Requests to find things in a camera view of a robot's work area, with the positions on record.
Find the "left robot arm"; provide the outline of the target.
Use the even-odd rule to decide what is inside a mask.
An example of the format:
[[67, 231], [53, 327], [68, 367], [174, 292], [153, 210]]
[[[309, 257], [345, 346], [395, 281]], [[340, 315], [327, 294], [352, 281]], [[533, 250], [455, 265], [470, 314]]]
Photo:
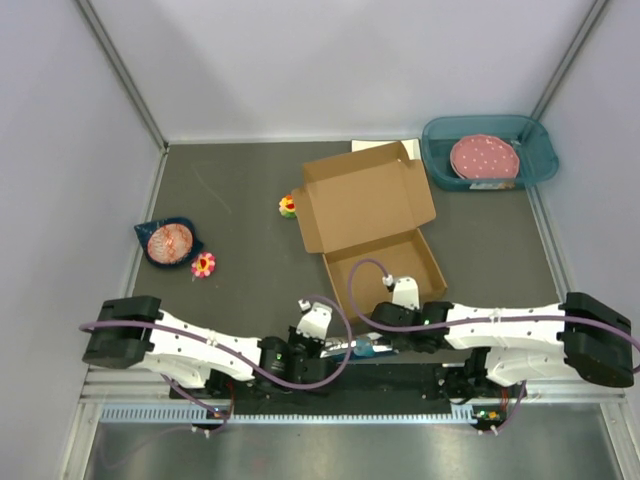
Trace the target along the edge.
[[152, 296], [103, 303], [97, 321], [82, 324], [89, 334], [82, 361], [113, 370], [144, 368], [184, 389], [203, 389], [215, 374], [233, 381], [285, 390], [319, 390], [344, 370], [344, 361], [321, 351], [334, 304], [323, 297], [299, 301], [300, 321], [289, 337], [227, 335], [197, 327], [160, 308]]

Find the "pink flower plush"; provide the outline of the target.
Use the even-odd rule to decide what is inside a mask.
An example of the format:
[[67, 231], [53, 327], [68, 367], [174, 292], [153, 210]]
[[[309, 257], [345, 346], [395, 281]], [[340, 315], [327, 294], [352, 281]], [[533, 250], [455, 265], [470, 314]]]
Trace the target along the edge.
[[208, 278], [216, 269], [216, 257], [210, 252], [202, 252], [191, 263], [191, 273], [195, 278]]

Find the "blue toothpaste box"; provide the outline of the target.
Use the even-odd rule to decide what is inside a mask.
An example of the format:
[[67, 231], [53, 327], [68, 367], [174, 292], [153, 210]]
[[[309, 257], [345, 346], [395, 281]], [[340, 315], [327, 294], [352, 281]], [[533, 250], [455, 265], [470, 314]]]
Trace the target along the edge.
[[360, 360], [398, 354], [393, 342], [378, 333], [368, 333], [354, 337], [351, 341], [347, 337], [333, 337], [326, 340], [320, 352], [321, 358], [331, 358], [341, 361], [348, 348], [351, 348], [350, 359]]

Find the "aluminium frame rail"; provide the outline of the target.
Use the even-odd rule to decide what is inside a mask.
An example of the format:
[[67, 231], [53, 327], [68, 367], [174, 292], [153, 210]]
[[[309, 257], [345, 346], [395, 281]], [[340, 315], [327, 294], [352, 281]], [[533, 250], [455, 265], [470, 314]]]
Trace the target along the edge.
[[[526, 403], [625, 403], [623, 389], [589, 384], [583, 380], [529, 381]], [[144, 403], [169, 397], [169, 386], [161, 377], [144, 369], [107, 370], [90, 367], [80, 394], [81, 402]]]

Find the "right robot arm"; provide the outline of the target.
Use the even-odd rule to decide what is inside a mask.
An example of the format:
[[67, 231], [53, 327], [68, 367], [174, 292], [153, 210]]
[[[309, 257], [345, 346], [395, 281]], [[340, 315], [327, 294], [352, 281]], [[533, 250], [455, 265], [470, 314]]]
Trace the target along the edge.
[[630, 321], [581, 293], [536, 308], [477, 308], [448, 301], [419, 309], [378, 304], [372, 325], [405, 336], [414, 348], [470, 350], [466, 375], [510, 387], [530, 380], [574, 378], [610, 388], [633, 386], [637, 368]]

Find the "blue bowl red inside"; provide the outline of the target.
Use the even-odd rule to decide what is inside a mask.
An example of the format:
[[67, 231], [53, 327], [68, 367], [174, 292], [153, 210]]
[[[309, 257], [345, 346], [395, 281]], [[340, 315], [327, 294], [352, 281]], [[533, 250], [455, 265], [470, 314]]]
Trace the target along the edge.
[[153, 220], [133, 227], [146, 260], [161, 269], [175, 268], [193, 261], [204, 244], [195, 225], [185, 217]]

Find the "pink dotted plate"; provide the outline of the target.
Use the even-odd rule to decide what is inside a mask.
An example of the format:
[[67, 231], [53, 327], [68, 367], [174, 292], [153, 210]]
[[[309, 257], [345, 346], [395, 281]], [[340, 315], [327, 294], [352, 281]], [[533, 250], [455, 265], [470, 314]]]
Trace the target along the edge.
[[484, 134], [465, 136], [449, 155], [454, 172], [463, 179], [514, 179], [520, 159], [514, 148], [498, 137]]

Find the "teal plastic bin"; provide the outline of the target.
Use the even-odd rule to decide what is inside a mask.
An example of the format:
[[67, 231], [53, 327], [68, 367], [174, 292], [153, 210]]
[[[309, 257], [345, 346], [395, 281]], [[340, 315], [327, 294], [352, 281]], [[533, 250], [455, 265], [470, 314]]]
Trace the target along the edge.
[[443, 190], [521, 190], [551, 179], [559, 159], [549, 133], [522, 115], [440, 117], [421, 136], [423, 163]]

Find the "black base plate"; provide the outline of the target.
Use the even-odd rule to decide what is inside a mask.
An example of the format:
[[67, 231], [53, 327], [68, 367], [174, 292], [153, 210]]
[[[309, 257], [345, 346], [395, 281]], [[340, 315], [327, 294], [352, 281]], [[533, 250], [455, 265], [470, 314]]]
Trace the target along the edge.
[[203, 388], [187, 393], [201, 401], [231, 400], [240, 414], [431, 414], [447, 412], [453, 401], [499, 403], [513, 397], [514, 389], [467, 377], [462, 367], [352, 363], [317, 390], [286, 390], [262, 380], [249, 384], [213, 373]]

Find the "brown cardboard box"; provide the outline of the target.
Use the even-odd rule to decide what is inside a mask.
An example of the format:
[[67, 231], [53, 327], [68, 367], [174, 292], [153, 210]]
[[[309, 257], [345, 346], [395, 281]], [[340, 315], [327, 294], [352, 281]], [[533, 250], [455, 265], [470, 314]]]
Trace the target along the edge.
[[292, 192], [307, 252], [321, 255], [338, 304], [359, 322], [388, 301], [385, 274], [413, 277], [421, 303], [448, 285], [420, 228], [436, 210], [424, 165], [399, 142], [308, 162]]

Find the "rainbow flower plush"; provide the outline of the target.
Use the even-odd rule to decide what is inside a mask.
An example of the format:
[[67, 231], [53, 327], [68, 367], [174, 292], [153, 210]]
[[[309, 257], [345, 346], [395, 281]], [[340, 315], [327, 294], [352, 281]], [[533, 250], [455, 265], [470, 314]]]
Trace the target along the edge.
[[291, 195], [286, 195], [279, 201], [279, 213], [284, 218], [295, 218], [296, 209]]

